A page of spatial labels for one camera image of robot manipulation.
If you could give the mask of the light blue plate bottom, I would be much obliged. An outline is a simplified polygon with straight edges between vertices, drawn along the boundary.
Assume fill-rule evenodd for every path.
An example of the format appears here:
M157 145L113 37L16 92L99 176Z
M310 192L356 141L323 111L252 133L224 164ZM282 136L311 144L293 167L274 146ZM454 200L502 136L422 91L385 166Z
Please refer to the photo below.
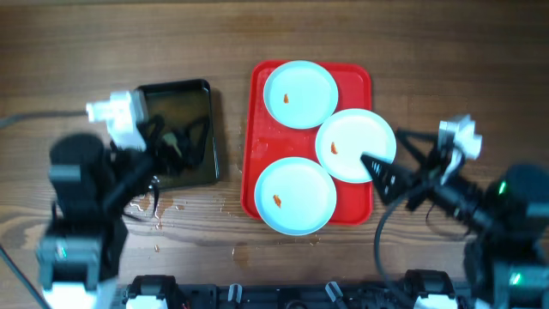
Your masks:
M335 212L334 180L315 161L287 157L259 175L254 202L260 218L275 231L304 236L324 227Z

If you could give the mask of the orange green sponge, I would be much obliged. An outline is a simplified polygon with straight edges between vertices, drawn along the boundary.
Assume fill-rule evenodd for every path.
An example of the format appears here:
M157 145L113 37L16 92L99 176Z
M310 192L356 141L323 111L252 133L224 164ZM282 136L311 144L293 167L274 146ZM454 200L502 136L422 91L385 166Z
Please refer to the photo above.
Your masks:
M163 136L163 141L168 147L172 148L179 157L182 156L181 150L178 147L178 138L173 132L165 134Z

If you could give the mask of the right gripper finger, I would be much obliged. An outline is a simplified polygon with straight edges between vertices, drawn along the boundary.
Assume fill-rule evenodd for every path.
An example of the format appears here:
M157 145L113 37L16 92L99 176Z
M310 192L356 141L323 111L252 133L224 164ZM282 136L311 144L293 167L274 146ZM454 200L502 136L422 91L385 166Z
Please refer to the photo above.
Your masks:
M385 205L406 196L413 189L412 171L368 154L362 154L360 159Z
M398 129L395 132L396 139L402 144L405 150L421 165L435 166L442 162L442 156L438 149L438 135L434 133L418 132ZM431 150L424 154L413 141L428 142Z

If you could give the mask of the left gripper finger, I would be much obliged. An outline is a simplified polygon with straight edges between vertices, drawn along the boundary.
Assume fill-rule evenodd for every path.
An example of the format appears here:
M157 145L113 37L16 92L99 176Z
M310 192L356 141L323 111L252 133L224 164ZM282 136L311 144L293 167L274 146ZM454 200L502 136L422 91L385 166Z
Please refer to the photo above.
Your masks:
M209 128L209 116L203 116L175 131L177 147L185 167L197 167L202 163Z
M161 115L154 115L143 124L143 140L146 152L151 152L156 147L160 133L164 130L165 126L165 119Z

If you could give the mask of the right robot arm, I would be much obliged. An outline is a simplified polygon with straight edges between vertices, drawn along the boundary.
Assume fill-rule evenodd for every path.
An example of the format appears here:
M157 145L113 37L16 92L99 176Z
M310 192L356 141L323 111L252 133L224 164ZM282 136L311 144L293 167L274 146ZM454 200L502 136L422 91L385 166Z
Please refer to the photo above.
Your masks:
M440 130L436 135L398 130L395 136L419 163L417 171L371 154L362 154L360 161L387 207L375 232L374 259L397 299L413 307L426 291L419 284L406 294L389 279L380 252L383 228L401 203L415 211L429 200L476 234L464 250L474 298L494 308L546 308L548 259L540 238L548 227L548 172L516 164L481 190L460 175L466 159L480 151L479 135L461 129Z

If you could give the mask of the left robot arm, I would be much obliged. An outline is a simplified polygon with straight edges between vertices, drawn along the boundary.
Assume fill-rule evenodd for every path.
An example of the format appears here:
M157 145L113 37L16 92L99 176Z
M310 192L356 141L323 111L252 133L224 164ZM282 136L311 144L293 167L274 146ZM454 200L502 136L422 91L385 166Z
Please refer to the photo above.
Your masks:
M50 151L56 192L52 217L36 256L43 299L50 308L107 308L118 285L128 237L125 208L140 195L158 196L155 177L199 166L211 122L196 118L164 132L155 116L138 127L143 150L107 148L93 134L74 134Z

